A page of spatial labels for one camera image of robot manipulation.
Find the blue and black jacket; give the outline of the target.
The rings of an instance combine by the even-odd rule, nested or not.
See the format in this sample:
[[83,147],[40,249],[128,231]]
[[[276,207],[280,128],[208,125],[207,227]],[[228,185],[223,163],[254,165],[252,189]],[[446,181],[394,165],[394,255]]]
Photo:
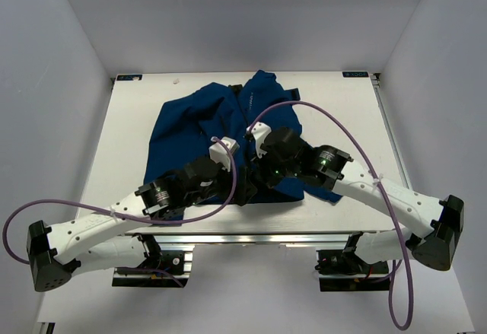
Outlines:
[[145,183],[207,154],[213,136],[227,136],[238,142],[240,151],[234,159],[237,167],[244,168],[253,151],[244,138],[246,128],[264,109],[281,103],[282,107],[262,121],[273,129],[288,126],[301,132],[302,126],[289,105],[289,101],[299,98],[297,89],[287,91],[276,81],[275,74],[259,70],[244,85],[211,83],[189,96],[167,101],[149,141]]

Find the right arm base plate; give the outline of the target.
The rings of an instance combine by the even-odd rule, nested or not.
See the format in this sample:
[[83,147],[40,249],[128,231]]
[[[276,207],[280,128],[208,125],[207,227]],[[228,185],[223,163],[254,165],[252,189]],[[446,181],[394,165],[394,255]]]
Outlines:
[[368,264],[344,254],[336,244],[315,247],[317,273],[321,292],[372,292],[390,290],[390,268],[387,262]]

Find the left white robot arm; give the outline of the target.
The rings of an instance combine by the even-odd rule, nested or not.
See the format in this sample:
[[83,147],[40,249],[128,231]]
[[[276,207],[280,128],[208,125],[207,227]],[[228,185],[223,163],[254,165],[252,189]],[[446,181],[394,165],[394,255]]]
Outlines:
[[171,260],[154,236],[131,230],[160,221],[178,225],[186,208],[212,198],[247,204],[256,194],[248,167],[234,170],[208,156],[157,179],[109,206],[106,214],[92,212],[61,224],[32,223],[27,256],[37,292],[66,284],[73,276],[101,269],[153,272]]

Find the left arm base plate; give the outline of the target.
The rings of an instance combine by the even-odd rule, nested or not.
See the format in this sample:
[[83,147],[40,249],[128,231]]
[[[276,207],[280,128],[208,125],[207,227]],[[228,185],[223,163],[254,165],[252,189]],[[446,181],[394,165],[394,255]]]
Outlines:
[[192,268],[193,247],[161,244],[151,235],[136,236],[145,248],[140,263],[126,263],[116,267],[113,287],[127,288],[184,288]]

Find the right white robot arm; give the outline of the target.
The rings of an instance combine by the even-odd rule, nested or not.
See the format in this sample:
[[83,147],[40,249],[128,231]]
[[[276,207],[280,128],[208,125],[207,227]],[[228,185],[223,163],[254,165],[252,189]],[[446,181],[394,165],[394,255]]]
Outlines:
[[376,262],[400,259],[404,252],[430,269],[451,268],[463,231],[462,199],[440,200],[373,177],[348,153],[330,145],[312,147],[288,127],[273,130],[258,122],[247,133],[255,142],[257,175],[268,188],[295,178],[362,202],[402,225],[399,231],[353,233],[342,253],[327,260],[335,272],[352,275]]

